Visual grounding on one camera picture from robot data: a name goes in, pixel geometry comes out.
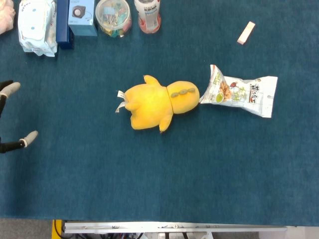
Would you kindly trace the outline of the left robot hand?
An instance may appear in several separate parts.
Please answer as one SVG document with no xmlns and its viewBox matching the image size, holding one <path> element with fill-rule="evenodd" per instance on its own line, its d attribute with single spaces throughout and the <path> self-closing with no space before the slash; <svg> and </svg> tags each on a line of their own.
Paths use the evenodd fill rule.
<svg viewBox="0 0 319 239">
<path fill-rule="evenodd" d="M 8 80 L 0 83 L 0 114 L 2 114 L 6 101 L 10 95 L 20 89 L 20 83 Z M 0 152 L 6 153 L 16 149 L 26 148 L 37 138 L 38 131 L 30 132 L 26 137 L 19 139 L 16 142 L 1 142 Z"/>
</svg>

